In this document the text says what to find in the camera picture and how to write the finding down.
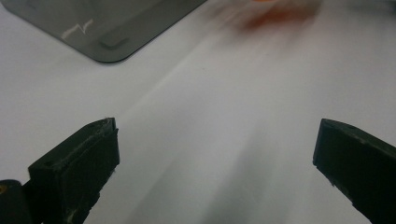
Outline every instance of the black object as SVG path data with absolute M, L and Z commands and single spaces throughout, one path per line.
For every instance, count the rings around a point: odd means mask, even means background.
M 0 0 L 15 15 L 101 63 L 142 48 L 206 0 Z
M 372 223 L 396 223 L 395 147 L 351 125 L 323 119 L 314 164 Z
M 31 179 L 0 181 L 1 224 L 81 224 L 120 163 L 116 123 L 88 124 L 29 167 Z

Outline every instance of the white table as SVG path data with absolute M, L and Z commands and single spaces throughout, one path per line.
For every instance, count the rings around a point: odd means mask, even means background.
M 0 7 L 0 178 L 115 117 L 121 164 L 86 220 L 370 223 L 312 165 L 320 119 L 396 145 L 396 16 L 324 1 L 305 22 L 241 29 L 209 0 L 124 63 L 102 65 Z

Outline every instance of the white surface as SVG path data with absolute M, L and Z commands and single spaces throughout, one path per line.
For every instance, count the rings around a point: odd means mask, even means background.
M 0 177 L 115 117 L 121 164 L 86 223 L 370 223 L 312 165 L 320 119 L 396 145 L 396 17 L 325 1 L 241 32 L 209 0 L 128 61 L 101 65 L 0 7 Z

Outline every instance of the blurry dark object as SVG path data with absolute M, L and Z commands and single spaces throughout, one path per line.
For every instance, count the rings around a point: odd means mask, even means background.
M 314 164 L 372 223 L 396 223 L 395 147 L 351 125 L 323 119 Z
M 88 124 L 29 167 L 31 179 L 0 181 L 0 223 L 81 224 L 120 163 L 116 123 Z
M 0 0 L 5 8 L 101 63 L 126 59 L 205 0 Z

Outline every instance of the tabletop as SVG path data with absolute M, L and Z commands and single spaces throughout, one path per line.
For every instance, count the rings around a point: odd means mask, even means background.
M 312 157 L 323 118 L 396 145 L 392 6 L 277 17 L 271 4 L 208 0 L 112 65 L 0 7 L 0 177 L 26 182 L 67 136 L 114 117 L 120 165 L 87 224 L 370 223 Z

